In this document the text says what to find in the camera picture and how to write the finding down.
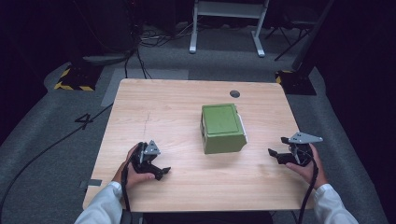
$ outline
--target black cable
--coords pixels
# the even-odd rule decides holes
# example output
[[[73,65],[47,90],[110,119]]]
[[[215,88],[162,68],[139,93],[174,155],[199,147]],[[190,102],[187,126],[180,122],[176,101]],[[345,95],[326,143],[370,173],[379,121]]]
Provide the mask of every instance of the black cable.
[[[185,31],[189,30],[188,28],[192,28],[192,23],[188,24],[184,28],[180,29],[180,31],[178,31],[175,36],[157,35],[157,33],[154,30],[146,30],[144,33],[148,33],[148,34],[145,35],[143,33],[140,36],[141,39],[142,39],[142,41],[140,42],[140,45],[143,46],[143,47],[147,47],[147,48],[161,47],[161,46],[165,45],[166,43],[168,43],[171,40],[178,40],[180,38],[183,38],[186,35],[190,35],[190,34],[183,34]],[[145,42],[143,39],[145,39],[145,40],[155,39],[155,43],[148,43],[148,42]]]
[[[126,65],[128,64],[128,61],[131,57],[132,57],[132,51],[129,52],[128,58],[125,60],[125,64],[124,64],[125,78],[128,78],[128,70],[126,69]]]
[[[128,212],[132,212],[131,211],[131,206],[129,205],[129,198],[128,198],[128,192],[126,190],[126,185],[128,184],[128,166],[130,163],[133,162],[133,159],[136,157],[136,152],[138,151],[142,151],[144,143],[143,142],[139,142],[137,147],[134,149],[134,151],[132,152],[131,156],[128,158],[127,162],[125,162],[124,167],[122,168],[121,171],[121,189],[122,189],[122,197],[124,199],[125,202],[125,209]]]
[[[300,152],[302,152],[306,156],[308,156],[311,159],[311,161],[314,163],[314,168],[313,168],[314,169],[314,173],[312,174],[311,183],[309,184],[309,188],[306,191],[306,194],[305,194],[304,199],[303,199],[303,203],[301,204],[300,215],[298,217],[298,224],[302,224],[303,223],[303,216],[304,216],[306,203],[308,202],[309,195],[311,195],[312,189],[314,189],[315,182],[317,182],[318,165],[317,165],[317,162],[314,160],[313,156],[309,155],[308,153],[306,153],[306,152],[304,152],[304,151],[302,151],[300,149],[297,149],[297,150],[299,150]]]
[[[298,223],[298,220],[297,220],[296,214],[294,213],[294,211],[291,211],[291,214],[293,215],[294,222],[297,224],[297,223]]]
[[[142,68],[142,71],[143,71],[143,76],[145,76],[145,79],[148,79],[148,76],[149,76],[149,78],[152,79],[151,75],[145,68],[145,62],[143,62],[143,60],[140,58],[139,48],[136,48],[136,54],[137,54],[137,59],[140,62],[140,67]]]
[[[125,52],[125,51],[119,51],[119,50],[112,49],[112,48],[110,48],[109,46],[105,45],[105,44],[103,43],[103,41],[96,35],[96,33],[95,33],[95,32],[93,31],[93,29],[91,28],[90,24],[88,23],[87,18],[85,18],[84,14],[82,13],[81,8],[80,8],[79,5],[77,4],[76,0],[73,0],[73,3],[74,3],[74,5],[76,6],[79,15],[80,15],[81,18],[84,20],[85,24],[87,25],[88,29],[90,30],[90,32],[92,33],[92,35],[93,35],[93,37],[96,39],[96,41],[97,41],[104,49],[107,49],[107,50],[109,50],[110,52],[121,53],[121,54],[123,54],[123,57],[121,57],[121,58],[118,58],[118,59],[109,59],[109,60],[101,60],[100,62],[92,62],[92,61],[85,60],[85,59],[84,59],[84,60],[87,61],[88,63],[90,63],[90,64],[93,65],[93,66],[97,66],[97,65],[111,65],[111,64],[121,63],[121,62],[123,62],[123,61],[129,60],[129,58],[132,56],[131,52],[133,52],[133,50],[130,50],[129,52],[128,52],[128,51],[126,51],[126,52]],[[128,8],[130,11],[133,11],[132,8],[131,8],[131,6],[129,6],[127,3],[125,3],[125,5],[127,6],[127,8]]]
[[[55,147],[56,145],[60,144],[63,140],[67,139],[68,137],[70,137],[71,135],[73,135],[74,133],[78,132],[79,130],[83,129],[88,123],[93,122],[94,119],[96,119],[98,116],[100,116],[102,113],[104,113],[106,110],[108,110],[111,106],[113,106],[113,104],[108,105],[105,109],[103,109],[101,112],[99,112],[97,115],[95,115],[93,118],[85,121],[83,124],[81,124],[78,128],[76,128],[73,132],[69,133],[68,135],[66,135],[65,137],[61,138],[60,140],[56,141],[55,143],[53,143],[52,145],[50,145],[49,147],[45,148],[44,150],[42,150],[40,153],[38,153],[35,157],[33,157],[30,161],[28,161],[23,168],[17,173],[17,175],[14,176],[14,178],[11,180],[11,183],[8,185],[3,198],[0,202],[0,224],[2,223],[2,215],[3,215],[3,207],[4,207],[4,203],[6,201],[6,197],[9,193],[9,191],[11,190],[12,186],[14,185],[15,181],[17,181],[18,177],[20,177],[20,175],[23,173],[23,171],[26,170],[27,167],[29,167],[30,164],[32,164],[35,160],[37,160],[40,156],[42,156],[44,153],[46,153],[48,150],[52,149],[53,147]]]

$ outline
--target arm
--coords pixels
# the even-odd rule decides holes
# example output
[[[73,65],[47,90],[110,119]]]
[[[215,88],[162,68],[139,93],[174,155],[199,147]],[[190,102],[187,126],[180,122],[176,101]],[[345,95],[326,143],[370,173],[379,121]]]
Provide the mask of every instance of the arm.
[[[345,209],[340,196],[329,184],[324,174],[317,149],[313,145],[310,146],[312,148],[314,160],[318,166],[318,177],[314,186],[316,190],[314,210],[319,223],[358,223],[358,221]],[[313,162],[310,162],[305,167],[290,162],[287,163],[286,166],[302,176],[307,183],[311,182],[314,169]]]
[[[115,181],[110,182],[95,195],[90,205],[79,215],[75,223],[120,223],[121,195],[121,184]]]
[[[358,223],[345,209],[340,196],[330,184],[322,185],[317,189],[314,201],[315,215],[321,223]]]
[[[129,150],[125,162],[128,161],[136,146]],[[113,180],[104,189],[102,189],[99,193],[95,195],[87,209],[85,209],[85,211],[83,211],[79,215],[78,219],[75,222],[76,224],[120,223],[120,218],[122,214],[122,206],[120,204],[122,189],[120,182],[121,172],[123,167],[125,166],[125,162],[121,164],[119,170],[114,175]],[[153,174],[137,174],[134,170],[134,167],[132,167],[132,164],[129,164],[128,168],[129,172],[128,184],[126,185],[127,189],[131,189],[137,183],[149,179],[154,179],[155,177]]]

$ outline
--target cardboard box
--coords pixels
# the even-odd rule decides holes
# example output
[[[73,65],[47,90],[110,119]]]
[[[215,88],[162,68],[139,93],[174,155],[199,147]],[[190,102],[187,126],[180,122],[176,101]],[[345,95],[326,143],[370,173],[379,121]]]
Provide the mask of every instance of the cardboard box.
[[[234,104],[203,105],[201,133],[205,154],[237,152],[248,142]]]

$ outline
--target white sleeve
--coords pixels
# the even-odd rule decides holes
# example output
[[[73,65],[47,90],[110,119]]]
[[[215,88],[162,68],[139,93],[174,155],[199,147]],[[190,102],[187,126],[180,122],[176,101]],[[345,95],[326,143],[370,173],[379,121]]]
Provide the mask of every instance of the white sleeve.
[[[87,209],[79,215],[75,224],[120,223],[122,214],[121,195],[121,184],[115,181],[110,182],[95,195]]]
[[[330,184],[320,186],[315,193],[315,215],[319,223],[358,223],[344,207],[338,193]]]

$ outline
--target hand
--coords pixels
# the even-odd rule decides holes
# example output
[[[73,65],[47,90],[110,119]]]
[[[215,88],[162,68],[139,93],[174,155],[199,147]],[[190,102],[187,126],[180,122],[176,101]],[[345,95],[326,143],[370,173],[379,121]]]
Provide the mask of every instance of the hand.
[[[121,172],[122,172],[122,169],[124,168],[126,162],[131,157],[132,153],[134,152],[134,150],[136,148],[137,148],[137,144],[128,151],[128,156],[126,157],[126,160],[121,164],[119,170],[114,175],[113,181],[117,181],[117,182],[121,183]],[[150,179],[154,179],[155,175],[151,174],[151,173],[138,174],[134,170],[134,167],[132,166],[132,164],[129,163],[129,165],[128,165],[128,177],[127,178],[128,178],[128,183],[126,184],[126,188],[127,189],[131,189],[137,183],[144,182],[144,181],[147,181],[147,180],[150,180]]]
[[[314,186],[314,189],[318,189],[320,186],[322,186],[324,184],[328,184],[329,182],[326,178],[326,175],[324,174],[323,166],[322,166],[317,149],[312,144],[309,144],[309,146],[311,146],[311,148],[312,148],[312,154],[314,154],[314,160],[318,166],[318,177],[317,177],[317,182],[315,182],[315,186]],[[311,183],[312,175],[314,173],[314,163],[312,161],[309,162],[305,167],[288,162],[288,163],[286,163],[286,167],[288,167],[292,171],[294,171],[297,174],[299,174],[300,176],[302,176],[303,179],[308,184]]]

